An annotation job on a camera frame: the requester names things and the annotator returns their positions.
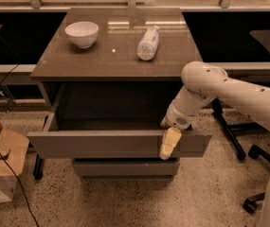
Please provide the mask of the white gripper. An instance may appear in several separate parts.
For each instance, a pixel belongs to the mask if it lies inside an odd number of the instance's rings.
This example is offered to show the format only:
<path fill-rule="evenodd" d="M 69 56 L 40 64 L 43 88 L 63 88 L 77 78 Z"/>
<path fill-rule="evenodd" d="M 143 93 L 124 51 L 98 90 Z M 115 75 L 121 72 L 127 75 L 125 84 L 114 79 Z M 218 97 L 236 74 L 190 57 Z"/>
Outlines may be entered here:
<path fill-rule="evenodd" d="M 160 123 L 163 128 L 166 128 L 159 153 L 159 157 L 162 160 L 168 160 L 171 157 L 174 148 L 182 136 L 181 131 L 187 129 L 193 119 L 193 116 L 181 113 L 173 103 L 169 106 Z"/>

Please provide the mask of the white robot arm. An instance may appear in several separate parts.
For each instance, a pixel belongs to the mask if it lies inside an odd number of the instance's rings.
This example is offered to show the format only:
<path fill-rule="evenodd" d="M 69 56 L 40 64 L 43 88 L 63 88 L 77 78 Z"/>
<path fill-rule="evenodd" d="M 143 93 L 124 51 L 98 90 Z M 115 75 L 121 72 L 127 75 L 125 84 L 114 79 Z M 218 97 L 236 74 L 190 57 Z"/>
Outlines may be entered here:
<path fill-rule="evenodd" d="M 181 81 L 183 86 L 161 122 L 165 129 L 161 159 L 171 157 L 181 131 L 190 126 L 200 109 L 216 98 L 270 131 L 270 88 L 232 79 L 224 69 L 201 61 L 185 65 Z"/>

